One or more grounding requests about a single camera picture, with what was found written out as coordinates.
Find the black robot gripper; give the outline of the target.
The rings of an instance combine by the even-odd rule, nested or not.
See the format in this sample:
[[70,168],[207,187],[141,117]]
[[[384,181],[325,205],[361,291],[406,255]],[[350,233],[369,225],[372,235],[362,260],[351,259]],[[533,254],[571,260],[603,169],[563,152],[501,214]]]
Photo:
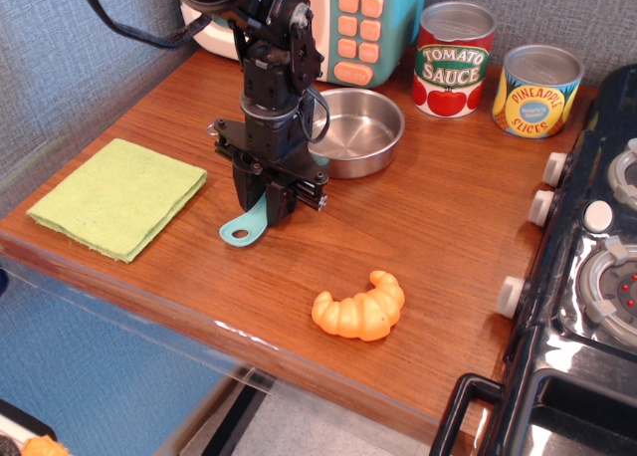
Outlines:
[[[314,132],[313,105],[300,105],[284,114],[261,110],[244,113],[242,121],[218,118],[212,123],[216,136],[215,150],[232,162],[235,154],[245,152],[259,160],[285,168],[299,169],[312,160],[324,171],[324,166],[311,155],[309,144],[318,135]],[[277,227],[296,210],[298,203],[295,183],[272,181],[265,183],[264,166],[258,161],[233,160],[233,180],[241,207],[251,210],[265,192],[269,227]]]

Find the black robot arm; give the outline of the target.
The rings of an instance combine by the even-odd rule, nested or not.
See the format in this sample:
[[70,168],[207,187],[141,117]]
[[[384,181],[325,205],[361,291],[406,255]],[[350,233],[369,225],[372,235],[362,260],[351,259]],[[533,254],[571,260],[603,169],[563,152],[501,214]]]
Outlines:
[[327,172],[310,154],[327,131],[314,129],[315,87],[323,56],[313,35],[310,0],[180,0],[204,18],[224,19],[243,71],[241,121],[217,119],[219,154],[231,160],[242,208],[266,201],[267,224],[279,225],[298,202],[320,209]]

